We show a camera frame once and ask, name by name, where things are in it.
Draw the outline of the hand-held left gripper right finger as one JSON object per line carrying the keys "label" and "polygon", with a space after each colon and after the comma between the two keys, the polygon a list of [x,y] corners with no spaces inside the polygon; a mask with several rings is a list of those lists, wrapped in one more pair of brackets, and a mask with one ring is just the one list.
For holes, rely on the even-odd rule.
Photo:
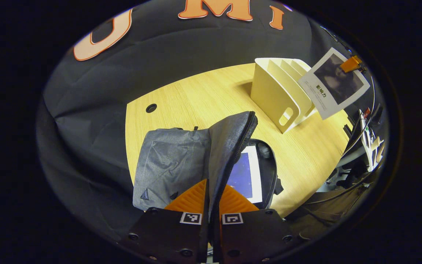
{"label": "hand-held left gripper right finger", "polygon": [[258,209],[226,185],[212,224],[213,262],[266,264],[296,247],[296,234],[274,209]]}

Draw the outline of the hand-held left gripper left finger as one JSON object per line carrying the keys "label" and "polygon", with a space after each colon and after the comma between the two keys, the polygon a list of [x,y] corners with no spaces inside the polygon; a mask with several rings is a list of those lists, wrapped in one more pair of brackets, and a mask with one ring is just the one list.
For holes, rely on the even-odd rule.
{"label": "hand-held left gripper left finger", "polygon": [[147,262],[200,264],[207,260],[209,183],[195,184],[164,208],[150,207],[119,245]]}

